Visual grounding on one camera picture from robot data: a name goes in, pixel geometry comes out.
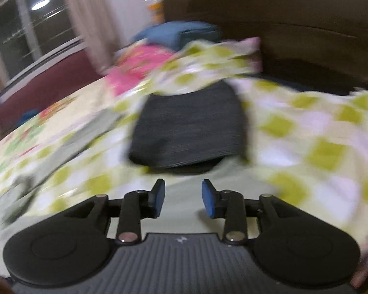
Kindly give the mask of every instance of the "window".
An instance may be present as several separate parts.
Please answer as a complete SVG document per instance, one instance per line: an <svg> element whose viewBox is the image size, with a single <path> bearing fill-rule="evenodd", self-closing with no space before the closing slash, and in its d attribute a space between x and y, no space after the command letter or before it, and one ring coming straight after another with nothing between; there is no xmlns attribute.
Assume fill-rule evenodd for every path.
<svg viewBox="0 0 368 294"><path fill-rule="evenodd" d="M7 84L75 38L64 0L0 4L0 66Z"/></svg>

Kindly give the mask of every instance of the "pink fabric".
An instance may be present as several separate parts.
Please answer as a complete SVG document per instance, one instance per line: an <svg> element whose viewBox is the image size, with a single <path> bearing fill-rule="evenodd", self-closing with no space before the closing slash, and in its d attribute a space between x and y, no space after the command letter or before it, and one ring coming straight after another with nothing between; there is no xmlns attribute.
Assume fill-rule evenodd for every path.
<svg viewBox="0 0 368 294"><path fill-rule="evenodd" d="M115 96L138 85L153 69L162 66L173 53L158 45L135 47L131 53L109 72L107 79Z"/></svg>

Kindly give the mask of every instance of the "silver screw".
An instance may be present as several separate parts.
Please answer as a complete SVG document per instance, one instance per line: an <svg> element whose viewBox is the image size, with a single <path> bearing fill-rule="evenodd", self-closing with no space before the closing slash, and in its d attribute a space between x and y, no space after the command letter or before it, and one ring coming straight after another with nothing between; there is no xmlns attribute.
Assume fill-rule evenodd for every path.
<svg viewBox="0 0 368 294"><path fill-rule="evenodd" d="M138 235L134 232L123 232L120 233L118 239L122 242L129 243L136 241L138 239Z"/></svg>
<svg viewBox="0 0 368 294"><path fill-rule="evenodd" d="M241 231L231 231L226 234L226 238L230 242L240 242L245 239L245 234Z"/></svg>

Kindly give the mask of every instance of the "brown headboard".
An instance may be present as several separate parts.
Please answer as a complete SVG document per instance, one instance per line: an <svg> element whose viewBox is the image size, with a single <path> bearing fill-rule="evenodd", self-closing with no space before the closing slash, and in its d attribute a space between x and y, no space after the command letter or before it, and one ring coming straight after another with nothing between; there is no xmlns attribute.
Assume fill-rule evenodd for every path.
<svg viewBox="0 0 368 294"><path fill-rule="evenodd" d="M368 0L164 0L166 21L260 36L264 73L328 92L368 89Z"/></svg>

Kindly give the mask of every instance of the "checkered blanket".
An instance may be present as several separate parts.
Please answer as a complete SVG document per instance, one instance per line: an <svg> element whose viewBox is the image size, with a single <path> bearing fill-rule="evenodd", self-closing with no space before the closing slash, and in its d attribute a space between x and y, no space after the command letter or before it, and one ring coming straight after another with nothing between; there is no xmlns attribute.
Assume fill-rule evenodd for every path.
<svg viewBox="0 0 368 294"><path fill-rule="evenodd" d="M152 186L147 167L127 160L133 127L151 92L181 94L226 78L250 120L248 167L279 188L283 200L350 233L368 251L368 92L346 97L299 93L269 81L243 77L253 72L230 45L192 42L154 71L112 108L125 114L116 128L61 167L42 186L29 215L61 211L95 194L110 198ZM82 125L34 149L0 175L0 193L17 175L57 149ZM170 182L185 180L170 177Z"/></svg>

